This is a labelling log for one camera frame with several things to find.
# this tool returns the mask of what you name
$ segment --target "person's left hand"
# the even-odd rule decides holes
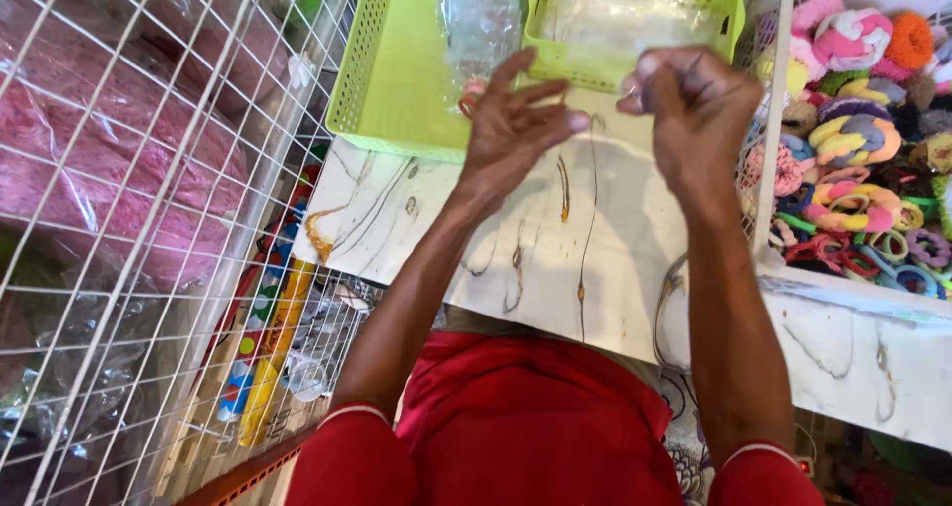
[[[535,56],[534,49],[520,50],[500,64],[472,113],[467,158],[447,204],[474,208],[479,221],[503,206],[543,153],[589,128],[584,111],[568,110],[561,103],[530,106],[565,93],[567,80],[509,90]]]

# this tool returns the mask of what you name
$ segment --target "person's right hand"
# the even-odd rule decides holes
[[[682,208],[736,203],[734,169],[763,90],[705,47],[645,52],[622,83],[623,113],[655,115],[658,169]]]

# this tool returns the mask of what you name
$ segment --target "plastic basket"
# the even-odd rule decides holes
[[[751,4],[753,20],[737,47],[739,64],[753,65],[757,56],[774,42],[779,53],[768,96],[757,112],[753,128],[744,144],[741,162],[747,151],[760,143],[768,148],[765,153],[763,176],[772,185],[777,170],[780,117],[783,110],[783,91],[789,57],[790,13],[794,2],[805,0],[754,0]],[[889,14],[911,10],[927,17],[930,24],[952,30],[952,0],[846,0],[851,8],[876,7]],[[757,274],[765,289],[796,294],[802,297],[850,307],[858,312],[890,316],[915,322],[910,327],[947,332],[952,329],[952,303],[913,293],[904,293],[841,277],[814,273],[786,266],[767,246],[771,220],[773,188],[759,188],[751,177],[744,177],[743,164],[738,169],[738,192],[744,206],[744,232],[751,240],[757,260]]]
[[[327,109],[357,147],[462,162],[470,122],[449,112],[435,0],[359,0]]]
[[[744,0],[697,0],[699,5],[723,16],[726,25],[715,47],[724,58],[731,61],[734,46],[744,29]],[[565,43],[541,39],[538,36],[542,15],[548,0],[530,0],[523,43],[539,49],[539,59],[530,68],[533,78],[568,78],[578,86],[614,93],[618,84],[631,72],[637,58],[613,54],[609,50],[579,53]],[[592,57],[599,57],[597,63]]]

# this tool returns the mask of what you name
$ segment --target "white shirt trim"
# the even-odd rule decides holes
[[[321,426],[324,426],[325,424],[327,424],[327,421],[328,421],[328,420],[330,420],[331,418],[334,418],[334,417],[337,416],[337,415],[343,415],[343,414],[345,414],[345,413],[352,413],[352,412],[355,412],[355,411],[363,411],[363,412],[367,412],[367,413],[373,413],[374,415],[377,415],[377,416],[379,416],[381,419],[383,419],[384,423],[387,424],[387,426],[390,425],[390,422],[387,420],[387,417],[384,416],[384,414],[381,413],[380,410],[378,410],[377,408],[375,408],[375,407],[373,407],[373,406],[347,406],[347,407],[345,407],[345,408],[340,408],[339,410],[335,410],[334,412],[332,412],[332,413],[328,414],[327,416],[325,416],[325,417],[324,417],[324,420],[321,422],[321,424],[318,425],[317,429],[319,430],[319,429],[321,428]]]
[[[725,461],[725,462],[723,463],[723,467],[726,467],[727,464],[731,463],[732,460],[733,460],[735,457],[737,457],[738,455],[741,455],[742,453],[744,453],[744,452],[746,452],[746,451],[758,451],[758,450],[765,450],[765,451],[772,451],[772,452],[774,452],[774,453],[779,453],[780,455],[782,455],[783,457],[785,457],[786,459],[788,459],[788,460],[790,461],[790,463],[793,463],[794,467],[796,467],[798,470],[800,470],[800,464],[797,463],[797,461],[796,461],[793,457],[791,457],[789,453],[787,453],[786,451],[783,451],[782,449],[779,449],[779,448],[777,448],[777,447],[775,447],[775,446],[773,446],[773,445],[765,445],[765,444],[763,444],[763,443],[756,443],[756,444],[753,444],[753,445],[747,445],[747,446],[745,446],[744,448],[739,449],[738,451],[735,451],[735,452],[732,454],[732,456],[729,457],[729,458],[727,459],[727,461]]]

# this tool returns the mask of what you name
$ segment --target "orange scrunchie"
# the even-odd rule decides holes
[[[902,13],[893,19],[887,58],[906,68],[922,68],[932,59],[932,31],[922,15]]]

